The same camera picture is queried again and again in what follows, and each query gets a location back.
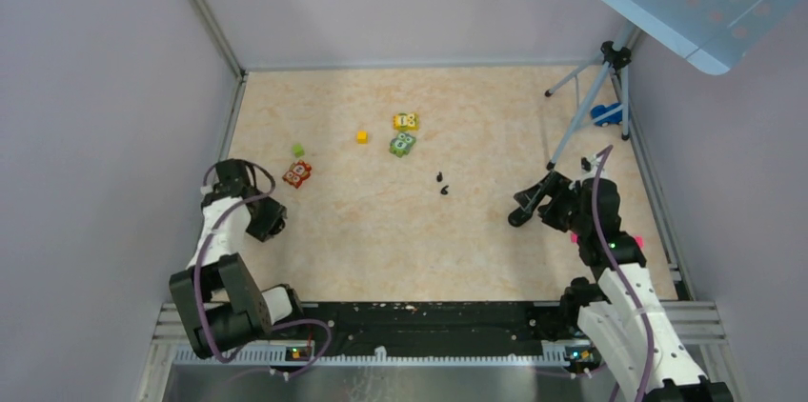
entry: cable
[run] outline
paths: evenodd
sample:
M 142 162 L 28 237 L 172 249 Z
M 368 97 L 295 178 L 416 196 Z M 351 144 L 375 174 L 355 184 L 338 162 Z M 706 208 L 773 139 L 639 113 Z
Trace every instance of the cable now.
M 600 226 L 600 215 L 597 211 L 597 187 L 600 186 L 600 175 L 603 173 L 603 166 L 606 165 L 606 160 L 609 158 L 612 148 L 614 148 L 614 146 L 609 145 L 605 150 L 597 154 L 597 157 L 602 157 L 602 159 L 597 164 L 595 180 L 593 180 L 592 183 L 592 216 L 595 219 L 595 231 L 597 232 L 597 238 L 600 240 L 600 245 L 603 247 L 606 257 L 609 258 L 609 264 L 612 266 L 612 270 L 617 272 L 617 276 L 620 278 L 620 281 L 623 282 L 623 286 L 625 286 L 626 291 L 631 296 L 634 306 L 640 310 L 642 309 L 642 302 L 639 301 L 639 297 L 637 297 L 634 288 L 632 287 L 628 278 L 626 278 L 626 274 L 620 269 L 615 256 L 612 254 L 612 250 L 609 248 L 609 243 L 606 241 L 606 235 L 603 233 L 603 228 Z M 645 326 L 648 352 L 645 356 L 645 367 L 642 369 L 642 377 L 639 379 L 639 388 L 636 389 L 636 397 L 634 399 L 635 402 L 642 402 L 643 396 L 645 395 L 645 387 L 648 386 L 648 380 L 651 379 L 651 368 L 654 366 L 654 333 L 651 329 L 651 321 L 648 319 L 648 314 L 643 310 L 641 311 L 642 314 L 640 315 L 640 318 L 642 318 L 642 324 Z
M 301 326 L 301 325 L 304 325 L 304 324 L 308 324 L 308 325 L 311 325 L 311 326 L 319 326 L 319 327 L 323 328 L 326 331 L 326 335 L 327 335 L 326 336 L 326 343 L 325 343 L 325 345 L 323 345 L 323 348 L 320 349 L 317 352 L 317 354 L 314 356 L 314 358 L 306 363 L 306 365 L 304 365 L 303 367 L 301 367 L 300 369 L 298 369 L 298 370 L 296 370 L 296 371 L 294 371 L 292 373 L 289 373 L 288 379 L 290 379 L 290 380 L 292 378 L 298 376 L 299 374 L 307 371 L 309 369 L 309 367 L 311 367 L 314 364 L 314 362 L 316 362 L 317 360 L 320 359 L 320 357 L 323 356 L 323 354 L 326 352 L 326 350 L 331 345 L 331 340 L 332 340 L 331 328 L 329 328 L 326 323 L 320 321 L 319 319 L 298 319 L 296 321 L 290 321 L 288 323 L 281 324 L 278 327 L 274 328 L 273 330 L 274 331 L 283 331 L 284 329 L 293 328 L 295 326 Z M 210 399 L 214 394 L 221 391 L 222 388 L 224 388 L 225 386 L 231 384 L 233 381 L 235 381 L 235 380 L 237 380 L 237 379 L 239 379 L 241 377 L 247 376 L 249 374 L 252 374 L 252 373 L 269 373 L 270 375 L 276 374 L 276 373 L 279 374 L 279 375 L 286 374 L 285 372 L 277 372 L 273 368 L 265 369 L 265 368 L 261 367 L 261 368 L 258 368 L 258 369 L 246 369 L 245 371 L 239 372 L 239 373 L 231 376 L 227 380 L 225 380 L 225 381 L 219 383 L 218 385 L 216 385 L 210 392 L 208 392 L 208 394 L 205 397 L 202 398 L 202 402 L 205 402 L 208 399 Z
M 265 175 L 267 175 L 267 178 L 270 179 L 270 183 L 271 183 L 270 190 L 267 191 L 267 192 L 264 192 L 263 194 L 254 195 L 252 197 L 248 197 L 246 199 L 240 200 L 240 201 L 236 202 L 235 204 L 231 205 L 229 208 L 227 208 L 222 213 L 222 215 L 219 216 L 219 218 L 215 221 L 215 223 L 213 223 L 213 227 L 211 228 L 211 231 L 208 232 L 208 235 L 205 237 L 205 240 L 202 243 L 202 246 L 199 248 L 199 254 L 196 256 L 196 264 L 193 266 L 193 295 L 196 298 L 196 311 L 199 313 L 199 322 L 202 323 L 202 332 L 205 334 L 205 339 L 208 341 L 208 346 L 211 347 L 211 352 L 213 353 L 213 356 L 215 356 L 216 360 L 221 362 L 222 364 L 227 364 L 227 363 L 233 361 L 235 359 L 236 355 L 238 354 L 238 352 L 241 351 L 241 348 L 237 348 L 234 352 L 232 352 L 230 354 L 230 356 L 225 356 L 219 350 L 219 347 L 216 346 L 216 342 L 213 339 L 213 332 L 211 331 L 211 325 L 210 325 L 210 323 L 208 323 L 208 317 L 205 314 L 205 303 L 204 303 L 204 301 L 202 299 L 202 286 L 201 286 L 201 281 L 200 281 L 201 278 L 202 278 L 202 262 L 205 260 L 205 253 L 208 252 L 208 247 L 211 245 L 211 242 L 213 241 L 213 235 L 219 229 L 219 226 L 221 226 L 222 223 L 225 222 L 225 219 L 227 219 L 227 217 L 230 216 L 230 214 L 235 209 L 237 209 L 237 208 L 239 208 L 239 207 L 241 207 L 243 205 L 247 205 L 247 204 L 249 204 L 251 202 L 255 202 L 255 201 L 267 198 L 275 190 L 275 180 L 274 180 L 273 176 L 270 175 L 270 173 L 266 169 L 264 169 L 261 166 L 258 166 L 256 164 L 254 164 L 252 162 L 249 162 L 249 161 L 244 161 L 244 162 L 246 162 L 248 165 L 255 166 L 260 171 L 262 171 Z M 212 170 L 213 170 L 213 167 L 209 168 L 208 171 L 205 172 L 205 178 L 203 179 L 203 181 L 204 181 L 203 185 L 207 185 L 208 176 L 209 176 L 209 174 L 211 173 Z
M 616 402 L 618 394 L 620 394 L 620 384 L 615 383 L 615 387 L 612 389 L 612 395 L 609 396 L 609 402 Z

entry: yellow toy block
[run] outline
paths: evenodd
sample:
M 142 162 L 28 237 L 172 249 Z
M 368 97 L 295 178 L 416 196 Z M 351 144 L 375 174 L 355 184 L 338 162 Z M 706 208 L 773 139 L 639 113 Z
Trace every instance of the yellow toy block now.
M 418 115 L 416 113 L 399 113 L 393 117 L 393 129 L 397 131 L 417 131 Z

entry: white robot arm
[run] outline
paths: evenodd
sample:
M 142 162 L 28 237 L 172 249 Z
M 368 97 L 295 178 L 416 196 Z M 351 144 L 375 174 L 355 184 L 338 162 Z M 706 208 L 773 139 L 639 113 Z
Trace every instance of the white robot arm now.
M 577 326 L 589 337 L 629 400 L 634 400 L 650 355 L 653 365 L 645 386 L 645 402 L 732 402 L 727 386 L 710 382 L 679 340 L 654 292 L 645 256 L 634 237 L 620 230 L 616 184 L 602 174 L 597 194 L 598 224 L 609 248 L 601 245 L 592 213 L 598 162 L 601 160 L 597 156 L 581 159 L 584 174 L 577 180 L 550 171 L 541 181 L 514 195 L 519 207 L 508 216 L 508 222 L 519 227 L 537 211 L 544 224 L 577 236 L 578 255 L 592 270 L 597 283 L 586 278 L 573 280 L 561 298 L 560 328 Z M 539 205 L 545 198 L 550 201 Z M 640 310 L 606 251 L 636 293 Z M 647 346 L 644 313 L 654 338 L 652 350 Z

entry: red toy block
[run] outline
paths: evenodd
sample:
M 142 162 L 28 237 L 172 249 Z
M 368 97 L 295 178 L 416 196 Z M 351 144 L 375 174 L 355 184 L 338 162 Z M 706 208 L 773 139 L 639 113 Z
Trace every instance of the red toy block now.
M 297 189 L 300 188 L 300 185 L 310 176 L 312 176 L 312 166 L 306 164 L 304 161 L 297 161 L 293 163 L 289 167 L 289 170 L 283 175 L 283 181 Z

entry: small green cube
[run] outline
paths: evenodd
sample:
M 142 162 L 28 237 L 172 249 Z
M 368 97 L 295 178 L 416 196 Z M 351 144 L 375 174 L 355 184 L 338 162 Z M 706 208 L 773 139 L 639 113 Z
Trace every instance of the small green cube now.
M 300 145 L 299 143 L 294 144 L 292 147 L 292 152 L 294 153 L 294 157 L 303 157 L 303 154 L 306 154 L 306 152 L 303 151 L 303 145 Z

